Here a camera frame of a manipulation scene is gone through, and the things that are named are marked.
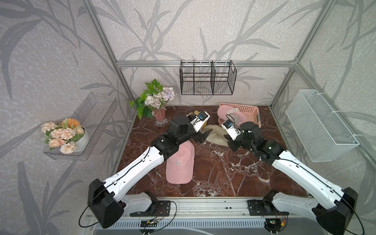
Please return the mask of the beige baseball cap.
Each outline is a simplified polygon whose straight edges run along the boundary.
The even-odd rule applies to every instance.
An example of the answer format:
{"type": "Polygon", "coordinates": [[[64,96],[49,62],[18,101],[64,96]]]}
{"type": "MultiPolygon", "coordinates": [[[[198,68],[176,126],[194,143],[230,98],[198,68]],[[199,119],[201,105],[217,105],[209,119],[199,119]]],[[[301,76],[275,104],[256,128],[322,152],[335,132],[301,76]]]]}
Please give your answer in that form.
{"type": "Polygon", "coordinates": [[[221,126],[207,125],[202,128],[201,132],[204,133],[210,130],[211,132],[206,138],[206,141],[219,146],[228,147],[228,140],[224,137],[225,135],[227,135],[227,132],[221,126]]]}

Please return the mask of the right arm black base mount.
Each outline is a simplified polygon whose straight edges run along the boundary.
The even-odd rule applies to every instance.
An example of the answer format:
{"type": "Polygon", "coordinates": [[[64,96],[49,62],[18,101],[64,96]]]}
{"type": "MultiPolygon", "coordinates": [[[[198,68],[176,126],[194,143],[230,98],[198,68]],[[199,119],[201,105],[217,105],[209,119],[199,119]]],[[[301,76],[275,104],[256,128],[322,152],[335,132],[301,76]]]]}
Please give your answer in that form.
{"type": "Polygon", "coordinates": [[[289,215],[289,212],[277,210],[271,202],[263,200],[247,200],[247,207],[250,216],[279,216],[289,215]]]}

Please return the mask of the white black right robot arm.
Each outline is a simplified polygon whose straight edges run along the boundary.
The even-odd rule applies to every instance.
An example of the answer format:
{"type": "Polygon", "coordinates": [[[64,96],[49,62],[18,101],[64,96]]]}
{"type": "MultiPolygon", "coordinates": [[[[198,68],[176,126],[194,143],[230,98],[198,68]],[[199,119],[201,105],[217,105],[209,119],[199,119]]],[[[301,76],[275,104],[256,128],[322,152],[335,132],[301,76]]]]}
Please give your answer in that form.
{"type": "Polygon", "coordinates": [[[355,215],[358,194],[351,188],[326,180],[300,162],[290,151],[274,140],[266,140],[259,126],[244,122],[236,127],[231,120],[222,123],[224,136],[232,151],[242,148],[283,172],[306,190],[309,197],[286,195],[271,190],[262,200],[249,200],[250,215],[297,214],[312,219],[332,235],[343,235],[355,215]]]}

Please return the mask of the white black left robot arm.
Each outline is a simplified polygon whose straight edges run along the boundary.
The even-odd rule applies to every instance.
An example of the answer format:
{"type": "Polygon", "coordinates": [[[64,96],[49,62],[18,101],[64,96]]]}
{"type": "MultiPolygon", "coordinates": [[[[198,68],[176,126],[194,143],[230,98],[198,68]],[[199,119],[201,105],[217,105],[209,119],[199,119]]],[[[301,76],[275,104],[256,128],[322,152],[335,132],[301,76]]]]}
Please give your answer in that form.
{"type": "Polygon", "coordinates": [[[210,115],[206,111],[198,115],[177,116],[170,122],[167,132],[154,139],[132,163],[104,181],[92,181],[88,189],[87,207],[98,224],[104,229],[115,224],[130,205],[123,197],[146,174],[178,152],[180,145],[190,139],[202,143],[210,133],[201,132],[209,119],[210,115]]]}

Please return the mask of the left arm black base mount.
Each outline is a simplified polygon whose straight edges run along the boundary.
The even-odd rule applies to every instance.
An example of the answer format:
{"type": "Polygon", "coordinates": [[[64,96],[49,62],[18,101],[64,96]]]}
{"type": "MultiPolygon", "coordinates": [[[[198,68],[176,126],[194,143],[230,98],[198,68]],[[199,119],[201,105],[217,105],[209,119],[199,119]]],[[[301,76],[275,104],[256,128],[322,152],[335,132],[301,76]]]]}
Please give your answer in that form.
{"type": "Polygon", "coordinates": [[[157,201],[152,202],[150,207],[146,211],[138,211],[131,213],[131,217],[164,217],[170,215],[171,201],[157,201]]]}

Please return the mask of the pink baseball cap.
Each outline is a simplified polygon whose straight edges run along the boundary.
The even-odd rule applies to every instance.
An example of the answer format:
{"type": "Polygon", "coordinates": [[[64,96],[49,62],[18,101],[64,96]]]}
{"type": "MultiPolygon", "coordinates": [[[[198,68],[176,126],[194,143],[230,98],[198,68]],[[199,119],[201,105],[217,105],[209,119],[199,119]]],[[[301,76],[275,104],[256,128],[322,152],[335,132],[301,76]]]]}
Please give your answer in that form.
{"type": "Polygon", "coordinates": [[[195,148],[190,141],[179,146],[179,150],[167,159],[166,179],[171,184],[187,184],[193,178],[195,148]]]}

